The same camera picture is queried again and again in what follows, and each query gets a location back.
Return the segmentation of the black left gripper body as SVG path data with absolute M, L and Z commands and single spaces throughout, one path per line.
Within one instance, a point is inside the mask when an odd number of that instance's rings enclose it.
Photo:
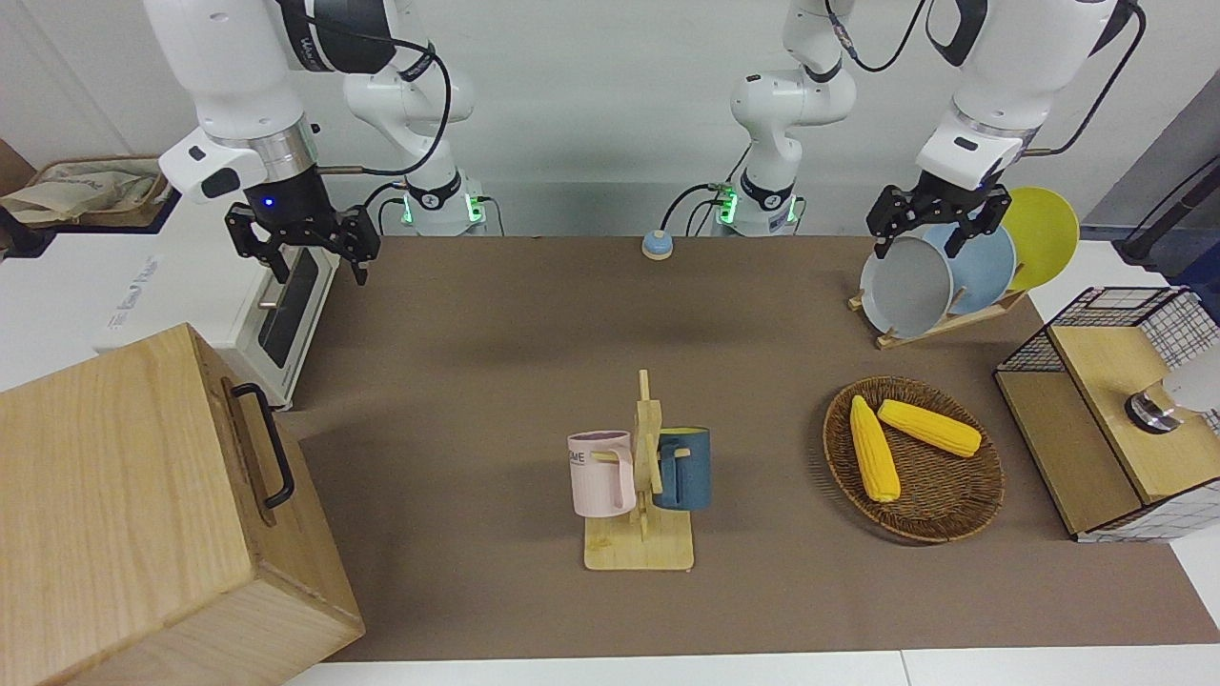
M 964 216 L 974 226 L 998 225 L 1006 212 L 1006 187 L 1000 175 L 989 175 L 982 186 L 967 190 L 944 178 L 924 171 L 909 192 L 903 192 L 903 204 L 897 214 L 897 226 L 949 223 Z

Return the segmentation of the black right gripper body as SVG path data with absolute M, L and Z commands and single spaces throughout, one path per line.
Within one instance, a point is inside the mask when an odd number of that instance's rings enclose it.
M 344 229 L 318 165 L 244 190 L 244 247 L 340 249 Z

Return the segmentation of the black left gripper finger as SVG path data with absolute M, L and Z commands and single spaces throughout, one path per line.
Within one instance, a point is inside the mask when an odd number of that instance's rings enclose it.
M 867 233 L 875 239 L 874 255 L 884 260 L 897 237 L 916 229 L 921 220 L 917 205 L 917 188 L 902 190 L 895 184 L 884 186 L 867 210 Z
M 987 192 L 969 192 L 967 197 L 948 204 L 950 218 L 956 226 L 946 240 L 946 256 L 954 259 L 963 247 L 975 237 L 989 236 L 998 229 L 1011 205 L 1006 187 L 989 188 Z

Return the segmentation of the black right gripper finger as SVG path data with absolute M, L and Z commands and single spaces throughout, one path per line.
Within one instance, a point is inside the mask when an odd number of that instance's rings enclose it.
M 353 277 L 359 287 L 368 280 L 368 264 L 375 261 L 382 247 L 382 236 L 375 227 L 366 205 L 348 208 L 344 212 L 333 212 L 333 226 L 328 239 L 331 251 L 336 251 L 353 270 Z
M 268 269 L 274 277 L 274 282 L 285 284 L 292 277 L 281 247 L 283 240 L 274 234 L 267 240 L 257 238 L 254 231 L 255 212 L 244 203 L 234 203 L 224 214 L 224 226 L 231 236 L 235 251 L 244 259 L 255 259 L 264 269 Z

